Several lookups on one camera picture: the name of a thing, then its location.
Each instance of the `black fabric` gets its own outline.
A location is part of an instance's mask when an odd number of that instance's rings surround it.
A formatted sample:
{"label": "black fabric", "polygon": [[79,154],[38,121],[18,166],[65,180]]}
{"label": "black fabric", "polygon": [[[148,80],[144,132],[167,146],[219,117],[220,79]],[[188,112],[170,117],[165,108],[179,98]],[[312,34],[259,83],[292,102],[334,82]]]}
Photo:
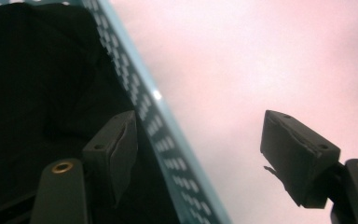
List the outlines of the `black fabric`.
{"label": "black fabric", "polygon": [[[130,109],[86,9],[0,7],[0,205],[37,189],[49,163],[81,158],[91,137]],[[142,144],[130,189],[114,215],[105,211],[101,219],[175,223],[153,151],[139,129]]]}

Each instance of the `white surface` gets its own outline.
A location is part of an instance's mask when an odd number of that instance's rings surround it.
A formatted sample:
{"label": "white surface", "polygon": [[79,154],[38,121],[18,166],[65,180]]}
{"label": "white surface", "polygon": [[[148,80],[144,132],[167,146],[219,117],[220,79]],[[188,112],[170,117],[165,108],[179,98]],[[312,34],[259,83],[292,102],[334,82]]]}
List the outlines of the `white surface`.
{"label": "white surface", "polygon": [[358,158],[358,1],[112,0],[234,223],[330,223],[263,169],[264,112]]}

